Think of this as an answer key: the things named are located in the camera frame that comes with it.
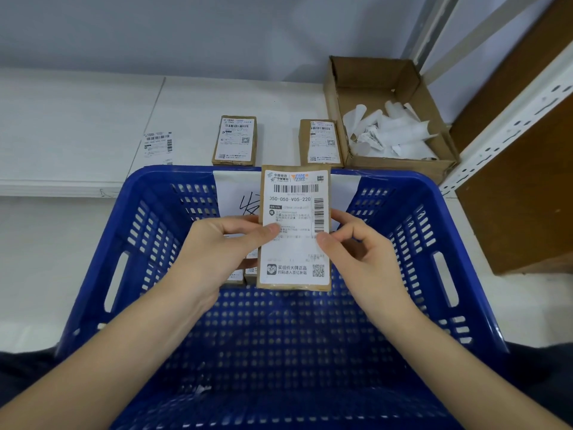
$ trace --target person's left arm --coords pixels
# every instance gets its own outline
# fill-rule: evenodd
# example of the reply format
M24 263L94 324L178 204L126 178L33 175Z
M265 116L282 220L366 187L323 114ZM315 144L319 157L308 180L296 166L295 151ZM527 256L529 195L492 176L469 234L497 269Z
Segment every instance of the person's left arm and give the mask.
M0 409L0 428L108 428L217 301L249 252L278 234L257 216L193 224L163 279L67 360ZM225 238L224 234L246 234Z

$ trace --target blue plastic basket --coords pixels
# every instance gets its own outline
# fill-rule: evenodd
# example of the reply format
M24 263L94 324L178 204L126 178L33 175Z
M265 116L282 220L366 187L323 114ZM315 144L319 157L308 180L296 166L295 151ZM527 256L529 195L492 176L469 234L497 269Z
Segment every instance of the blue plastic basket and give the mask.
M127 179L66 324L60 358L161 279L193 221L218 216L213 169L152 166ZM393 241L405 286L420 310L499 367L504 340L436 185L413 172L333 173L361 176L348 211ZM125 272L107 312L104 300L125 252ZM437 252L457 290L459 304L453 307L434 260ZM198 386L210 390L200 393ZM369 323L335 268L329 293L222 289L114 427L252 424L457 426Z

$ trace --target person's left hand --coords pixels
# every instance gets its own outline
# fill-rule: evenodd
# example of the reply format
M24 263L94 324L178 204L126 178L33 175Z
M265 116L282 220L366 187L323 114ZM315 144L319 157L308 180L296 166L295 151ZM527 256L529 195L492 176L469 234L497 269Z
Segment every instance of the person's left hand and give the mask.
M179 256L166 275L171 287L189 291L203 311L217 301L219 287L238 269L256 267L245 257L268 243L280 231L278 224L262 226L258 216L208 218L192 224ZM245 234L226 238L225 234Z

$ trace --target floor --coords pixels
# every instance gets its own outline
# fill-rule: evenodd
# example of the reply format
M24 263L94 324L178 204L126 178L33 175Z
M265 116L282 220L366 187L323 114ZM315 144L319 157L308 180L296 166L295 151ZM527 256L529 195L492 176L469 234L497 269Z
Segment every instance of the floor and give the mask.
M457 199L446 199L506 340L573 340L573 276L492 274ZM60 338L113 199L0 197L0 350Z

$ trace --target person's right arm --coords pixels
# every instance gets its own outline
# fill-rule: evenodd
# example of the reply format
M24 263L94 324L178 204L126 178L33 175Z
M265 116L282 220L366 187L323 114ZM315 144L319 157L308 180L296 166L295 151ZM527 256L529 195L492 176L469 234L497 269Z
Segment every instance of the person's right arm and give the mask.
M387 238L348 213L332 210L332 218L343 226L330 235L319 234L318 244L370 321L464 428L570 428L419 311Z

